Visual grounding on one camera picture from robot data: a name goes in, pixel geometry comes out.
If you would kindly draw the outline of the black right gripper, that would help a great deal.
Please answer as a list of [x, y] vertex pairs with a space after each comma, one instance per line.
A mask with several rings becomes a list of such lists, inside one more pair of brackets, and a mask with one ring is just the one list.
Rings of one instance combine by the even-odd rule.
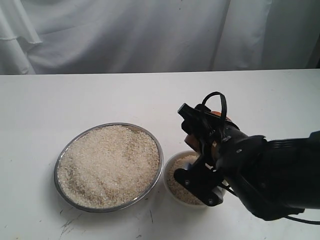
[[246, 138], [231, 120], [222, 114], [198, 104], [184, 103], [178, 114], [183, 118], [182, 130], [187, 133], [185, 143], [199, 154], [194, 163], [174, 171], [174, 179], [203, 204], [214, 207], [223, 202], [224, 177], [217, 170], [216, 161], [221, 156], [221, 145]]

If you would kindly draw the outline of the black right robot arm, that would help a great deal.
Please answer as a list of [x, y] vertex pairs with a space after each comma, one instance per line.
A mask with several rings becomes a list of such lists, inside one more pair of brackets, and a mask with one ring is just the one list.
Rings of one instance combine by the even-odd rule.
[[173, 176], [202, 203], [223, 202], [225, 189], [255, 217], [273, 221], [320, 207], [320, 134], [268, 141], [248, 136], [224, 113], [202, 104], [178, 110], [185, 142], [199, 156]]

